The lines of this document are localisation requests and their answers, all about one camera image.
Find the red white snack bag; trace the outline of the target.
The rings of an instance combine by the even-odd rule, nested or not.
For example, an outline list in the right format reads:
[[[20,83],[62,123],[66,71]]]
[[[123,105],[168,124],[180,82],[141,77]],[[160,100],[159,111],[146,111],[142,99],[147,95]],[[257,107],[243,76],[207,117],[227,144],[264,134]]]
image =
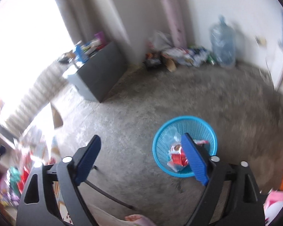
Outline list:
[[[169,150],[169,159],[170,160],[168,161],[167,165],[176,173],[182,171],[189,165],[182,145],[179,143],[175,143],[171,146]]]

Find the blue mesh trash basket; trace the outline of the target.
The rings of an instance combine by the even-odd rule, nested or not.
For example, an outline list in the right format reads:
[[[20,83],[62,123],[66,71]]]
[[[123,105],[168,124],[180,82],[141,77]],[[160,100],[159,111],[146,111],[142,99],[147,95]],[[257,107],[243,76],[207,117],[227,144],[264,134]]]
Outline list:
[[[173,164],[172,154],[175,146],[181,145],[188,164],[181,168]],[[217,155],[218,140],[213,128],[204,120],[195,116],[179,116],[164,123],[156,132],[152,142],[153,158],[157,166],[168,175],[177,178],[194,176],[192,163],[199,161],[196,148],[202,147],[209,156]]]

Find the green plastic bag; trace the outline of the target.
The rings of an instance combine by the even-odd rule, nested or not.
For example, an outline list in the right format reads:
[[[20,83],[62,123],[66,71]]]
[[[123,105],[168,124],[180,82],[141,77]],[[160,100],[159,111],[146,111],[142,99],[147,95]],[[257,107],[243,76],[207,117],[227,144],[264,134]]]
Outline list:
[[[14,194],[20,197],[21,193],[18,188],[18,182],[21,180],[20,172],[16,167],[9,168],[9,181],[10,181],[10,188],[13,190]]]

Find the grey cabinet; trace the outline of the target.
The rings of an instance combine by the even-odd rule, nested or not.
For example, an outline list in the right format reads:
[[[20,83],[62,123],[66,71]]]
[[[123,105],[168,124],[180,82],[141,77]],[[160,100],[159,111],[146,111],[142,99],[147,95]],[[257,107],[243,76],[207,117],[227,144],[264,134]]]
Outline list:
[[[110,42],[80,67],[64,73],[70,84],[86,100],[101,103],[127,70],[126,59],[115,42]]]

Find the blue bottle on cabinet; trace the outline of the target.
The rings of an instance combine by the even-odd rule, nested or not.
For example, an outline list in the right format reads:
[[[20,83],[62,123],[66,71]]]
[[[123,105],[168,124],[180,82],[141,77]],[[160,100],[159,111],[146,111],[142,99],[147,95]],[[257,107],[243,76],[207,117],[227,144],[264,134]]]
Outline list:
[[[89,57],[82,50],[80,43],[81,43],[81,41],[79,41],[75,45],[75,54],[76,54],[76,56],[78,58],[78,61],[80,61],[82,63],[86,63],[89,60]]]

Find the floor clutter pile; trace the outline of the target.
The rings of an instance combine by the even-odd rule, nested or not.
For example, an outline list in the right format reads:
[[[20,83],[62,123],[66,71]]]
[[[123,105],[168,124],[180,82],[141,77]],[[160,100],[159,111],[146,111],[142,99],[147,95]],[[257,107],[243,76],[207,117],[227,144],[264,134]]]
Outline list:
[[[168,71],[174,72],[177,65],[200,67],[204,63],[217,64],[213,54],[204,47],[192,46],[189,48],[175,47],[169,34],[155,31],[148,39],[150,52],[143,61],[147,70],[165,66]]]

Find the large water jug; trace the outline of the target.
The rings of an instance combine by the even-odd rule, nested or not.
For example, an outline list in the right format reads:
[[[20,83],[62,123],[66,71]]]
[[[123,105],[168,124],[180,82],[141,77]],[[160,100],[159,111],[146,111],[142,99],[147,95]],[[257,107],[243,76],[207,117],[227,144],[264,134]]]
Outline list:
[[[223,15],[210,29],[212,52],[221,67],[232,68],[236,64],[235,30],[228,26]]]

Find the pink flat box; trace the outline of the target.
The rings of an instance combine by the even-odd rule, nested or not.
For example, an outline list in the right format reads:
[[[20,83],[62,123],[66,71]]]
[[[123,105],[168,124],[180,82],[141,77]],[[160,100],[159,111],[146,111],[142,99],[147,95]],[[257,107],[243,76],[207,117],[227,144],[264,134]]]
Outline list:
[[[187,48],[185,26],[178,0],[160,0],[167,17],[168,26],[175,47]]]

